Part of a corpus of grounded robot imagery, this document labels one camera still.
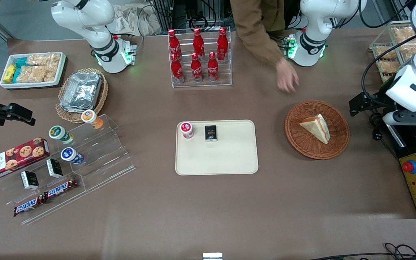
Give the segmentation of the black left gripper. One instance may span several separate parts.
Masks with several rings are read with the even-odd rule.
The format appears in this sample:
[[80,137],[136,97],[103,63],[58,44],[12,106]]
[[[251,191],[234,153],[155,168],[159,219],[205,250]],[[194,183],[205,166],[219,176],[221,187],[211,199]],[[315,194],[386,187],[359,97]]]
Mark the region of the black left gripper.
[[398,106],[396,102],[387,95],[373,95],[373,102],[364,92],[350,100],[350,116],[354,117],[358,113],[373,110],[373,104],[376,109],[383,108],[386,111],[396,111]]

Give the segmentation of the person's bare hand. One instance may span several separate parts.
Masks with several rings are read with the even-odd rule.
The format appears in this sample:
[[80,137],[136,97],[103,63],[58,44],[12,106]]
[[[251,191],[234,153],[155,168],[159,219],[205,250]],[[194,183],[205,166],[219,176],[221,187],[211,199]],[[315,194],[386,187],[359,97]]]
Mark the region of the person's bare hand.
[[279,89],[289,94],[295,92],[295,86],[299,85],[299,77],[294,67],[285,58],[281,58],[275,68]]

